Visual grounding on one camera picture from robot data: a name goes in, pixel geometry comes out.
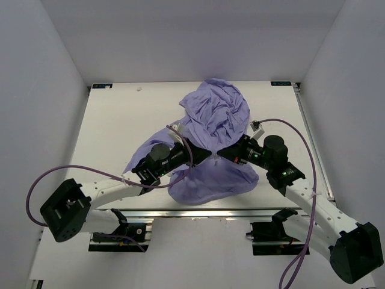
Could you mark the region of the purple jacket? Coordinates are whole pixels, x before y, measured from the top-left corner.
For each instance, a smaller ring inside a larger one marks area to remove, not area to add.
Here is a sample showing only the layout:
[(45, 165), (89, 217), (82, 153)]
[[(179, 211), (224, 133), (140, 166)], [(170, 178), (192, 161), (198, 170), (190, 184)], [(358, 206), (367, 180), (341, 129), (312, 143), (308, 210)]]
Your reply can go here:
[(256, 188), (259, 176), (251, 165), (238, 165), (217, 154), (247, 130), (250, 109), (238, 88), (223, 79), (206, 79), (179, 103), (185, 109), (178, 121), (182, 135), (212, 154), (187, 175), (187, 166), (174, 169), (169, 195), (183, 205), (201, 205)]

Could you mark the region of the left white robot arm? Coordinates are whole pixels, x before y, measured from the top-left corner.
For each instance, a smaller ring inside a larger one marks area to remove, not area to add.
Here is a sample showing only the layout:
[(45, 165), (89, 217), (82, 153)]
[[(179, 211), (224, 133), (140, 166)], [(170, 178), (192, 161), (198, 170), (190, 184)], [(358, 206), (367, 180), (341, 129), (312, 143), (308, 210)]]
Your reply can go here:
[(58, 243), (80, 232), (108, 234), (113, 240), (121, 240), (128, 233), (126, 217), (117, 209), (101, 210), (101, 206), (145, 194), (160, 185), (162, 176), (184, 164), (196, 166), (210, 155), (210, 151), (191, 142), (175, 143), (173, 148), (156, 144), (132, 170), (117, 179), (86, 184), (65, 180), (40, 213)]

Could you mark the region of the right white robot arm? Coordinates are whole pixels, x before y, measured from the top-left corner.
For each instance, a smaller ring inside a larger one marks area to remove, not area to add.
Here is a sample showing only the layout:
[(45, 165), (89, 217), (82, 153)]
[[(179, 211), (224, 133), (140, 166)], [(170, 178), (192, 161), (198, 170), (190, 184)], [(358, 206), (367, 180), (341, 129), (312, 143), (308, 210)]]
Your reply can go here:
[(269, 135), (259, 146), (243, 135), (218, 154), (236, 164), (252, 163), (266, 169), (274, 189), (314, 216), (310, 248), (329, 260), (344, 282), (353, 284), (384, 264), (378, 229), (369, 222), (359, 223), (323, 195), (316, 195), (305, 175), (289, 162), (288, 148), (281, 137)]

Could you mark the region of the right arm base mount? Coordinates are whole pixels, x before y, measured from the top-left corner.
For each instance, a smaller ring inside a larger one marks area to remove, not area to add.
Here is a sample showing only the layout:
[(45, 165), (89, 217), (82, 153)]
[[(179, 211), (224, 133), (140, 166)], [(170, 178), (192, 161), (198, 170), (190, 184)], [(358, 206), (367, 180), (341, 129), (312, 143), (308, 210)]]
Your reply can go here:
[(245, 235), (252, 242), (254, 256), (294, 256), (303, 250), (304, 243), (287, 235), (283, 228), (283, 222), (292, 216), (298, 216), (298, 212), (284, 208), (275, 213), (269, 222), (250, 223), (251, 230)]

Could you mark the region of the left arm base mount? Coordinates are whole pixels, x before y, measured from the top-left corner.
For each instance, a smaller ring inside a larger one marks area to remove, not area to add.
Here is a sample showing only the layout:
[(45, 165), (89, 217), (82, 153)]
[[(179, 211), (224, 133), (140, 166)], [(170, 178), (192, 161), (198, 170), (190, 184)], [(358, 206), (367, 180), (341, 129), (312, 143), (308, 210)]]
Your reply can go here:
[(110, 234), (92, 234), (89, 252), (138, 252), (145, 253), (149, 247), (151, 227), (148, 223), (132, 222), (118, 209), (112, 209), (119, 226)]

